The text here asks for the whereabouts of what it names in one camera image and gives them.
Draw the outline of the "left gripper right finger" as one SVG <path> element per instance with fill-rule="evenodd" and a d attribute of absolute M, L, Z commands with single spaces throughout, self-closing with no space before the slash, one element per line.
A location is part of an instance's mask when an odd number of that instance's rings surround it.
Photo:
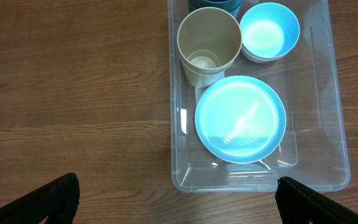
<path fill-rule="evenodd" d="M 283 224 L 358 224 L 358 213 L 291 177 L 278 180 L 275 201 Z"/>

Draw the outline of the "light blue plate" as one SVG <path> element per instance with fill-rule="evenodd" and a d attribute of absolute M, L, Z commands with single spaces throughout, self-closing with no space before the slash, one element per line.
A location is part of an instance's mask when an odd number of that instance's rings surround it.
<path fill-rule="evenodd" d="M 250 164 L 268 157 L 280 145 L 287 115 L 270 85 L 236 75 L 217 81 L 202 94 L 195 109 L 195 128 L 214 156 Z"/>

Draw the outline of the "cream cup front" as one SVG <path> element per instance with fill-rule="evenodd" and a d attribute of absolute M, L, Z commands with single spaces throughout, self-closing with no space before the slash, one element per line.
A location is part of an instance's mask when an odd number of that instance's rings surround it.
<path fill-rule="evenodd" d="M 231 63 L 219 72 L 213 74 L 202 74 L 190 69 L 181 62 L 185 76 L 189 83 L 195 88 L 204 88 L 212 85 L 224 77 L 224 72 L 232 65 Z"/>

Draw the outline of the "cream cup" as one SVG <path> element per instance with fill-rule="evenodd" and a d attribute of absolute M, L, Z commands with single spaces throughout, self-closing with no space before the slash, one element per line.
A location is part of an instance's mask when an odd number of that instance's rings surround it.
<path fill-rule="evenodd" d="M 232 65 L 231 63 L 219 72 L 213 74 L 202 74 L 190 69 L 181 62 L 185 76 L 189 83 L 195 88 L 204 88 L 212 85 L 224 77 L 224 72 Z"/>
<path fill-rule="evenodd" d="M 225 70 L 242 47 L 239 23 L 228 12 L 203 7 L 189 13 L 177 33 L 180 58 L 197 73 L 213 74 Z"/>

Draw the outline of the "dark blue cup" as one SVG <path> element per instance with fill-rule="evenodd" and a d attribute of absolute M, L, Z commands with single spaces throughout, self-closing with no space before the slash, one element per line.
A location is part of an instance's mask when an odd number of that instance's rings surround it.
<path fill-rule="evenodd" d="M 242 0 L 189 0 L 189 2 L 195 9 L 216 7 L 227 12 L 232 12 L 242 3 Z"/>
<path fill-rule="evenodd" d="M 230 11 L 229 13 L 236 18 L 239 12 L 239 9 L 241 8 L 242 3 L 240 2 L 232 11 Z"/>

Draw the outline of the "dark blue cup front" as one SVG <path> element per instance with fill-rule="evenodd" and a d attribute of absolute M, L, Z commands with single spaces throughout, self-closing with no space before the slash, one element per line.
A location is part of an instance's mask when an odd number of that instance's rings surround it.
<path fill-rule="evenodd" d="M 241 8 L 242 3 L 240 2 L 232 11 L 230 11 L 229 13 L 236 18 L 239 12 L 239 9 Z"/>

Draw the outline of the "light blue bowl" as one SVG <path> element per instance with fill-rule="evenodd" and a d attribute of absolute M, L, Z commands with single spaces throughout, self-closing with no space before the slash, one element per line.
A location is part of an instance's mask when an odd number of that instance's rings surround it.
<path fill-rule="evenodd" d="M 298 43 L 301 33 L 296 14 L 276 2 L 251 7 L 239 25 L 245 54 L 262 61 L 286 56 Z"/>

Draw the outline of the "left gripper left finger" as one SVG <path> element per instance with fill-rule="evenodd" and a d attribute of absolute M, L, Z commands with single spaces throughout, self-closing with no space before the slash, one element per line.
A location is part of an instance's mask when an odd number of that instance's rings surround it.
<path fill-rule="evenodd" d="M 72 224 L 80 203 L 80 184 L 67 173 L 0 208 L 3 223 Z"/>

